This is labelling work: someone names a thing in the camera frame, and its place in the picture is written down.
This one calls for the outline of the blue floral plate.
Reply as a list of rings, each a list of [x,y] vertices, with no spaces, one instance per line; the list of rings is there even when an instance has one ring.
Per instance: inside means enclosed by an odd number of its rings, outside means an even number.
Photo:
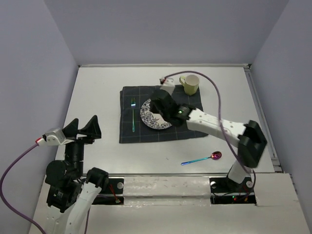
[[[165,130],[172,126],[166,122],[160,114],[154,114],[150,111],[151,100],[146,100],[140,108],[140,118],[142,122],[149,128],[154,130]]]

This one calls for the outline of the iridescent fork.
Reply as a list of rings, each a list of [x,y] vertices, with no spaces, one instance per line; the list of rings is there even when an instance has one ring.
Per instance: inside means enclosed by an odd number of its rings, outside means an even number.
[[[132,108],[132,132],[135,132],[135,108],[136,100],[134,97],[131,98],[131,108]]]

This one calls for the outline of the dark plaid cloth napkin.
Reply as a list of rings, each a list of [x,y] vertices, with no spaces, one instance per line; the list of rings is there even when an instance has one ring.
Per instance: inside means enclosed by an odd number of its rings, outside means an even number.
[[[120,91],[119,143],[152,143],[191,138],[206,137],[209,132],[200,126],[184,122],[181,126],[172,125],[165,130],[154,130],[147,127],[140,118],[142,104],[150,99],[152,93],[160,86],[124,86]],[[132,132],[131,98],[136,100],[135,132]]]

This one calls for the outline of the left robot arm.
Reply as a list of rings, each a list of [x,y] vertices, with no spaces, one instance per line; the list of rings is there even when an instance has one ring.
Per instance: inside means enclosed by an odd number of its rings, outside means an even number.
[[[65,146],[64,159],[53,160],[46,167],[45,183],[50,186],[47,196],[48,214],[44,231],[47,234],[77,234],[82,221],[97,195],[104,192],[109,174],[99,168],[88,171],[84,182],[84,146],[101,138],[96,115],[82,128],[75,118],[63,129],[54,129],[43,135],[48,146]]]

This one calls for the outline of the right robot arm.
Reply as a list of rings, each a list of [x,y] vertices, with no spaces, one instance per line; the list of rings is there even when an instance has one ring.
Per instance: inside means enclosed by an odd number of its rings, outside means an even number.
[[[257,168],[266,148],[267,140],[256,121],[238,123],[207,114],[189,104],[177,104],[165,90],[158,89],[150,97],[150,110],[179,127],[202,132],[226,141],[236,161],[230,168],[224,185],[229,191],[242,186],[246,176]]]

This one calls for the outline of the iridescent spoon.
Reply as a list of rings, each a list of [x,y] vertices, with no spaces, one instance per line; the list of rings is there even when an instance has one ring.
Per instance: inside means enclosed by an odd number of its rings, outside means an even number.
[[[208,159],[219,160],[221,157],[222,157],[222,153],[220,151],[215,151],[215,152],[211,153],[211,155],[209,157],[204,157],[204,158],[199,158],[199,159],[195,159],[195,160],[191,160],[191,161],[182,162],[180,165],[184,166],[184,165],[188,165],[191,163],[200,162],[200,161],[204,161],[204,160],[208,160]]]

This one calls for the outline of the aluminium table edge rail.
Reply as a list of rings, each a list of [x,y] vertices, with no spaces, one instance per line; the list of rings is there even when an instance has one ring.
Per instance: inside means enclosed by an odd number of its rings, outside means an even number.
[[[202,63],[202,64],[85,64],[79,65],[79,68],[113,68],[113,67],[239,67],[249,68],[247,63],[225,64],[225,63]]]

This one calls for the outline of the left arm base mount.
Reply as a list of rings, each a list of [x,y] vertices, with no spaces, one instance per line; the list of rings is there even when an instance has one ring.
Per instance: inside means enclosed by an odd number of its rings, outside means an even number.
[[[97,195],[93,205],[123,205],[124,204],[124,178],[113,177],[105,189]]]

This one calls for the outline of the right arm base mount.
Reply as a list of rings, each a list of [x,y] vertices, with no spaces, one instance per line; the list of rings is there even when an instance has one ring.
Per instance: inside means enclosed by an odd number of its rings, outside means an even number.
[[[251,175],[237,184],[226,177],[211,177],[210,191],[212,205],[256,204],[255,182]]]

